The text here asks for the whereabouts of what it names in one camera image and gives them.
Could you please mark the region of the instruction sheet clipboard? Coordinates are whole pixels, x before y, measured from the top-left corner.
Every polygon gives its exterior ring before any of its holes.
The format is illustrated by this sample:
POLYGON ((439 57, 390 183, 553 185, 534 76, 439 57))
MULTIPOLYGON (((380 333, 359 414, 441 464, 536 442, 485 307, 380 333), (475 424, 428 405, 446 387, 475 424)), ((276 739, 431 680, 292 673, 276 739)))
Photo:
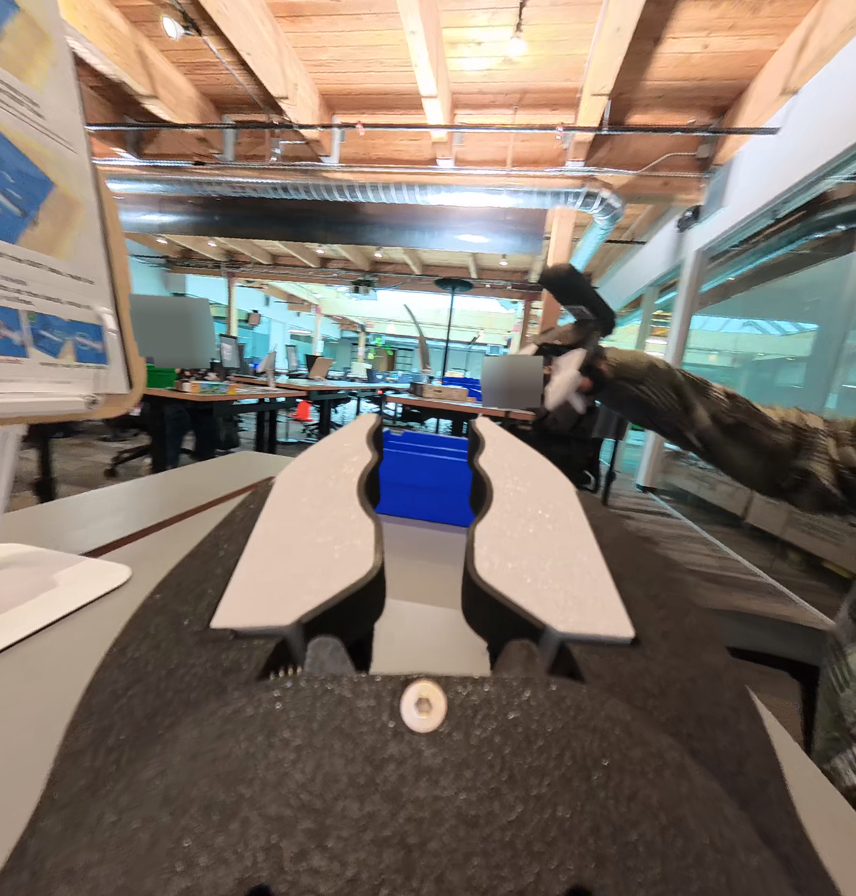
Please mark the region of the instruction sheet clipboard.
POLYGON ((130 291, 58 5, 0 1, 0 425, 135 404, 130 291))

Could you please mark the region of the person's plaid shirt torso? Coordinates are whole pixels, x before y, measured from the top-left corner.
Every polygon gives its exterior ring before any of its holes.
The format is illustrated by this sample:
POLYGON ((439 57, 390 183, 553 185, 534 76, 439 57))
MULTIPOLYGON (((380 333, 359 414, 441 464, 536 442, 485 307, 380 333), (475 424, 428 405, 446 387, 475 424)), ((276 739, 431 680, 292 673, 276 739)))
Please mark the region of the person's plaid shirt torso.
POLYGON ((827 637, 810 756, 856 804, 856 583, 827 637))

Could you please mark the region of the person's right forearm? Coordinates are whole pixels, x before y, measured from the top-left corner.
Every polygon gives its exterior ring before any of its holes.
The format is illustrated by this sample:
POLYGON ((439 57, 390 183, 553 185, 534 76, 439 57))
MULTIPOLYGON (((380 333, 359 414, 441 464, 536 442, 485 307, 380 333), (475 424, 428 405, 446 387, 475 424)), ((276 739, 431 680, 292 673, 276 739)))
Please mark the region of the person's right forearm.
POLYGON ((601 350, 586 370, 602 405, 739 485, 803 511, 856 518, 856 417, 762 406, 634 350, 601 350))

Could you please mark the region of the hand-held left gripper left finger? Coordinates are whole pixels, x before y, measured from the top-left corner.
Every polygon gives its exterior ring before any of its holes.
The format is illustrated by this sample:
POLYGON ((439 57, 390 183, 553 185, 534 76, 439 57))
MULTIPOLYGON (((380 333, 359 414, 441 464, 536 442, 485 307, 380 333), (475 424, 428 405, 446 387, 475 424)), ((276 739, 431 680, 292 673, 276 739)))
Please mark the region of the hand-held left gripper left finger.
POLYGON ((376 414, 310 446, 275 478, 209 626, 277 636, 292 655, 328 635, 369 651, 385 608, 376 414))

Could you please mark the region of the stack of cardboard boxes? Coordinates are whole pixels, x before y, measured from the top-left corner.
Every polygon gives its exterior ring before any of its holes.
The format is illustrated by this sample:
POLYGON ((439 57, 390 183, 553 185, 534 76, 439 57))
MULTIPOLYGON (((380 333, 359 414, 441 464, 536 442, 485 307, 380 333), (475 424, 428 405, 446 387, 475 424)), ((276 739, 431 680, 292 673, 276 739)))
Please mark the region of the stack of cardboard boxes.
POLYGON ((856 574, 856 519, 813 514, 739 485, 695 455, 665 449, 660 485, 726 512, 752 528, 856 574))

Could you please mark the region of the wooden office desk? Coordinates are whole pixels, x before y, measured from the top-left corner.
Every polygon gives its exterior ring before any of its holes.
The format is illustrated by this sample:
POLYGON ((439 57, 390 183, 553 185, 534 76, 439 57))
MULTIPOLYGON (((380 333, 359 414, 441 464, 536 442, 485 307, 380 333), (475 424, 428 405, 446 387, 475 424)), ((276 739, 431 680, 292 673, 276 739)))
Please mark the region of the wooden office desk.
POLYGON ((265 420, 257 422, 256 450, 273 454, 277 447, 277 413, 279 409, 301 403, 327 404, 336 399, 349 401, 345 393, 313 392, 301 389, 242 389, 229 393, 195 393, 176 389, 148 389, 143 397, 147 408, 147 431, 150 435, 149 457, 151 472, 175 469, 184 454, 184 439, 193 432, 194 461, 214 459, 220 453, 232 452, 236 442, 222 446, 220 422, 231 421, 240 415, 254 415, 265 420))

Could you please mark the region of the white stand base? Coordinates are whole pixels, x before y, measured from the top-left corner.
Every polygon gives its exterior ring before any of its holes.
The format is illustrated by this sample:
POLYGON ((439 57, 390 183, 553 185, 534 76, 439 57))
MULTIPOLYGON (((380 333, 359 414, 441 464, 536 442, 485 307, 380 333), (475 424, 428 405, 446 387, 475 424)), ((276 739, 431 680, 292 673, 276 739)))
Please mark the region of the white stand base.
POLYGON ((131 578, 120 563, 0 543, 0 653, 112 593, 131 578))

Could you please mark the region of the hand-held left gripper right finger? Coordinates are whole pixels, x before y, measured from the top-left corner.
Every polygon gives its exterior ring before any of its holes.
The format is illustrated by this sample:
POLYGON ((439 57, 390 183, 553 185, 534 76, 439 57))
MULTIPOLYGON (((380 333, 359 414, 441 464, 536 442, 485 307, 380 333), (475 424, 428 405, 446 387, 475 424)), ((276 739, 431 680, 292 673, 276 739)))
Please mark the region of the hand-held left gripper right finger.
POLYGON ((565 645, 633 644, 634 623, 567 477, 486 418, 469 426, 468 463, 463 615, 490 665, 515 642, 549 660, 565 645))

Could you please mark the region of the silver air duct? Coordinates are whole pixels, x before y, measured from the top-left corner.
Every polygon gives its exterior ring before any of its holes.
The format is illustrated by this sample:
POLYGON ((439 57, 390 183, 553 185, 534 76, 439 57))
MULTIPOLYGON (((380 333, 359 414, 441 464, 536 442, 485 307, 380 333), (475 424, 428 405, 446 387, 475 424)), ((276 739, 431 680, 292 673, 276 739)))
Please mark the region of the silver air duct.
POLYGON ((620 196, 593 185, 291 181, 116 169, 104 180, 125 231, 194 238, 536 256, 547 213, 573 211, 588 223, 578 264, 595 255, 626 211, 620 196))

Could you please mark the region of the black floor lamp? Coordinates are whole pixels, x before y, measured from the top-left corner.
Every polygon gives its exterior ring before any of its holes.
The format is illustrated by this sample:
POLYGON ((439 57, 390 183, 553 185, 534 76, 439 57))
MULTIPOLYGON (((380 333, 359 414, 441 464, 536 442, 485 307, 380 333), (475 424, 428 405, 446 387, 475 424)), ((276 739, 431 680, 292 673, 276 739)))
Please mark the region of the black floor lamp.
POLYGON ((448 293, 449 297, 443 356, 439 374, 439 379, 440 381, 442 381, 445 377, 448 365, 449 347, 452 336, 452 325, 455 314, 456 297, 472 291, 473 282, 461 277, 441 277, 435 279, 434 284, 438 289, 444 291, 445 293, 448 293))

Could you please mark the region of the blue plastic bin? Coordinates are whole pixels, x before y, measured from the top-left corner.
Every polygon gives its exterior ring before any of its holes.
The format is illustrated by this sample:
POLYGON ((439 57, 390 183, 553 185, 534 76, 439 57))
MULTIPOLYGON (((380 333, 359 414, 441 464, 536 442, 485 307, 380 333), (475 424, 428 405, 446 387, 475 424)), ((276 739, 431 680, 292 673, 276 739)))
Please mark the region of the blue plastic bin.
POLYGON ((378 474, 378 514, 471 526, 472 471, 466 438, 385 429, 378 474))

